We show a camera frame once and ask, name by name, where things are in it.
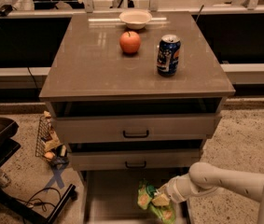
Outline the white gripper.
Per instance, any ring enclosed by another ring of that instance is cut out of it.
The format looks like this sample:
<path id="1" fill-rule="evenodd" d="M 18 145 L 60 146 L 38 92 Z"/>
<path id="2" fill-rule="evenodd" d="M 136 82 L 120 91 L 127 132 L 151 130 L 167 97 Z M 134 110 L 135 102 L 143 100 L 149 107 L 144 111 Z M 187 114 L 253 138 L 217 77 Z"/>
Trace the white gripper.
<path id="1" fill-rule="evenodd" d="M 189 175 L 180 175 L 172 178 L 165 185 L 164 193 L 156 192 L 154 194 L 152 203 L 155 206 L 169 205 L 170 200 L 174 203 L 182 203 L 186 201 L 191 194 L 191 182 Z"/>

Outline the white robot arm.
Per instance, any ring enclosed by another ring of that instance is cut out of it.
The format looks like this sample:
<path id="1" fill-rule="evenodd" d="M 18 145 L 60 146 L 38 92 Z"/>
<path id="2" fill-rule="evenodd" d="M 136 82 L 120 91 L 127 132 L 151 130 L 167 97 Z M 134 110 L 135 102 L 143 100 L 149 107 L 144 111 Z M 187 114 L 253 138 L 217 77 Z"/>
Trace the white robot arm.
<path id="1" fill-rule="evenodd" d="M 190 197 L 227 189 L 260 203 L 257 224 L 264 224 L 264 174 L 220 169 L 206 162 L 192 164 L 185 175 L 171 178 L 154 193 L 156 206 L 181 203 Z"/>

